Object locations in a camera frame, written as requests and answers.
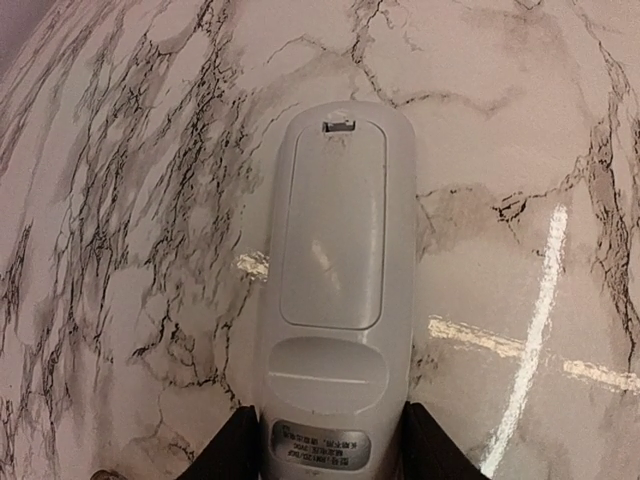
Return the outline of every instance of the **silver label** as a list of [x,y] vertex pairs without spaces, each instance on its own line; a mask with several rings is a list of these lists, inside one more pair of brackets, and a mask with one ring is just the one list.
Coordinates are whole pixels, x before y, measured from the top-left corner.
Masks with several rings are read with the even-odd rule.
[[309,427],[283,420],[271,429],[271,450],[281,460],[330,470],[359,470],[371,456],[364,432]]

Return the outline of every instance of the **marble surface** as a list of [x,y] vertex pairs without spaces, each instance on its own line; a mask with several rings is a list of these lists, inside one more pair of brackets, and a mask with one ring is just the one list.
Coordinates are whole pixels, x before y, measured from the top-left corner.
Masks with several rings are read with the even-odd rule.
[[251,402],[275,152],[349,98],[418,137],[411,398],[493,478],[638,478],[638,22],[59,0],[0,84],[0,478],[170,479]]

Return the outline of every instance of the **white marble pattern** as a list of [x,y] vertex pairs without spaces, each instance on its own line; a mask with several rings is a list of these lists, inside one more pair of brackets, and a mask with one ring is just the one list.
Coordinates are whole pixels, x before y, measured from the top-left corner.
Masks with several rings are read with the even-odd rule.
[[411,398],[481,464],[560,206],[494,478],[637,479],[639,21],[630,1],[59,0],[0,84],[0,479],[170,479],[251,402],[261,281],[237,260],[268,254],[287,122],[349,98],[418,137]]

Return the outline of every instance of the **black object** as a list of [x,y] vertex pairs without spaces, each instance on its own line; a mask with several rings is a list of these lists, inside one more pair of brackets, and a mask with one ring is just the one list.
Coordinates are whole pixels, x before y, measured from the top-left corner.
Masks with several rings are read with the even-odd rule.
[[240,407],[177,480],[257,480],[260,448],[256,409]]
[[[407,402],[402,412],[405,480],[488,480],[427,409]],[[177,480],[257,480],[262,452],[254,407],[240,407]]]
[[420,403],[404,406],[401,449],[405,480],[488,480]]

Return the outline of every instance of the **marble countertop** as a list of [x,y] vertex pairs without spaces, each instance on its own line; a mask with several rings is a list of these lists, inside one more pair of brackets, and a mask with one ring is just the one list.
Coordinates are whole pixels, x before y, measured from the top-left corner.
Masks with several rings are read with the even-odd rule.
[[640,474],[640,4],[59,0],[0,84],[0,478],[170,479],[251,402],[300,111],[418,146],[411,398],[495,479]]

